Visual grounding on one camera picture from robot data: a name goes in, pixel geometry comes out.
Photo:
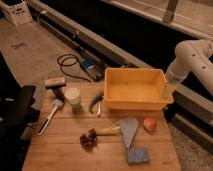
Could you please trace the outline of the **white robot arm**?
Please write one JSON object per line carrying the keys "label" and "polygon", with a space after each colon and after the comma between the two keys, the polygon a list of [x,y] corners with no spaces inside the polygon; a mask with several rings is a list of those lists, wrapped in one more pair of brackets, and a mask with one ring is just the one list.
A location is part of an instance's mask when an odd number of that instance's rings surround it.
{"label": "white robot arm", "polygon": [[192,72],[213,96],[213,40],[186,40],[175,47],[175,59],[167,68],[163,97],[171,95]]}

